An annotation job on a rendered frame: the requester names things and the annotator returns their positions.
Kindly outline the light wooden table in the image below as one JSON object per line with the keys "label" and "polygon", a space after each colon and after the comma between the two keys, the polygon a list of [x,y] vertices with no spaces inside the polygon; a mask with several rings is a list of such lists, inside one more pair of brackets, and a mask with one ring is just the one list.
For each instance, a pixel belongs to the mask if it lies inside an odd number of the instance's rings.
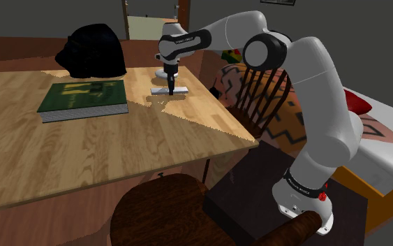
{"label": "light wooden table", "polygon": [[38,107],[67,72],[0,72],[0,209],[258,145],[186,67],[186,95],[152,95],[154,74],[127,70],[126,114],[43,123]]}

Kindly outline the grey flat bar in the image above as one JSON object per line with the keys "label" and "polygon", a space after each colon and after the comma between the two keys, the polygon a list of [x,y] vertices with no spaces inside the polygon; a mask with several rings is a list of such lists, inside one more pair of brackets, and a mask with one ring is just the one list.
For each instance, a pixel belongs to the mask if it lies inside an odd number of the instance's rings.
{"label": "grey flat bar", "polygon": [[175,87],[172,92],[167,87],[151,88],[152,95],[173,95],[173,94],[187,94],[187,87]]}

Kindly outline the dark brown wooden chair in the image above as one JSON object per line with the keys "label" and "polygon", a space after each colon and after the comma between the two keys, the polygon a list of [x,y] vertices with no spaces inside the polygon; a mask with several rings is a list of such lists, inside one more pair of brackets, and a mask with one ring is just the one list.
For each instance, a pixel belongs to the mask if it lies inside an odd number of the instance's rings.
{"label": "dark brown wooden chair", "polygon": [[[112,246],[232,246],[232,238],[203,210],[208,191],[180,173],[132,188],[113,212]],[[250,246],[300,246],[321,225],[316,212],[306,211]]]}

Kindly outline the dark framed wall picture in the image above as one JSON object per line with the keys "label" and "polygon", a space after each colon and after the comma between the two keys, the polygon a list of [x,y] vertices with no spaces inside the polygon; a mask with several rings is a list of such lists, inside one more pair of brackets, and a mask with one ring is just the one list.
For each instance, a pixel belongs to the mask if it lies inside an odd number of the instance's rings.
{"label": "dark framed wall picture", "polygon": [[296,0],[260,0],[260,3],[294,6]]}

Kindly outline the dark robot stand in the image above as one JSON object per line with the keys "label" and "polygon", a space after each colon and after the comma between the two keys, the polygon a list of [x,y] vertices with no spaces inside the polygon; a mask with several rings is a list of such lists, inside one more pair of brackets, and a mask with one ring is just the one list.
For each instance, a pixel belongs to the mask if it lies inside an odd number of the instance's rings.
{"label": "dark robot stand", "polygon": [[[288,221],[278,209],[272,187],[293,161],[261,141],[206,193],[203,210],[232,238],[232,246],[250,246]],[[301,246],[364,246],[367,199],[334,180],[327,183],[333,227]]]}

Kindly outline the dark spindle-back wooden chair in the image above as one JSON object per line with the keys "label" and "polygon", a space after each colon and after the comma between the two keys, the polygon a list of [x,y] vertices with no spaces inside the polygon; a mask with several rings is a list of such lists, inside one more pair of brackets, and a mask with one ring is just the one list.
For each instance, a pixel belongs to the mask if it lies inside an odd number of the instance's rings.
{"label": "dark spindle-back wooden chair", "polygon": [[261,72],[229,64],[218,72],[210,92],[254,138],[260,138],[290,88],[290,78],[282,68]]}

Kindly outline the bed with patterned blanket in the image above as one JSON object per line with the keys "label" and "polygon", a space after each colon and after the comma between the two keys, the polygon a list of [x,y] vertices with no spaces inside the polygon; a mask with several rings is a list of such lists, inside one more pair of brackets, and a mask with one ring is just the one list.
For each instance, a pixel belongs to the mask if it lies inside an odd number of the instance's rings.
{"label": "bed with patterned blanket", "polygon": [[[234,106],[242,86],[246,66],[240,63],[238,50],[224,50],[221,59],[229,64],[216,75],[214,88],[220,101]],[[346,91],[349,110],[358,113],[364,133],[358,153],[346,167],[334,173],[336,181],[369,200],[366,216],[366,235],[376,232],[393,219],[393,110],[385,111],[383,103]],[[265,142],[296,157],[306,143],[302,110],[294,89],[290,92],[268,129],[262,134]]]}

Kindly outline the white round dish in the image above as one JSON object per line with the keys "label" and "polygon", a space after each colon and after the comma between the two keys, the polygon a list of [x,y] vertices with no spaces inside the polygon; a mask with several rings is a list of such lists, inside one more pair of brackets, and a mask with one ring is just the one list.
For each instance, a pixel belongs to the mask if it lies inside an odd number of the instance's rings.
{"label": "white round dish", "polygon": [[163,71],[163,68],[157,70],[157,71],[155,72],[155,76],[158,77],[158,78],[165,79],[165,80],[168,79],[168,78],[166,77],[166,73]]}

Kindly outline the green book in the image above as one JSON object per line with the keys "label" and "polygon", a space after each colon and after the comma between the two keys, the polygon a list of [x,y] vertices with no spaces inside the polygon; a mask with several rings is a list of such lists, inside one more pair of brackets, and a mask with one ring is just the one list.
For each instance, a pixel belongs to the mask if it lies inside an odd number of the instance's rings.
{"label": "green book", "polygon": [[44,123],[127,112],[123,80],[53,84],[37,110]]}

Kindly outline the wooden framed doorway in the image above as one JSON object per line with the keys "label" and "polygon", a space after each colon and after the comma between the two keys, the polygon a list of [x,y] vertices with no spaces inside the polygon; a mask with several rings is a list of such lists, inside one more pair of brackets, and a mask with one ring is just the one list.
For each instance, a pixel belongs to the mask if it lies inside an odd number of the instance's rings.
{"label": "wooden framed doorway", "polygon": [[165,23],[187,29],[191,0],[124,0],[128,39],[158,40]]}

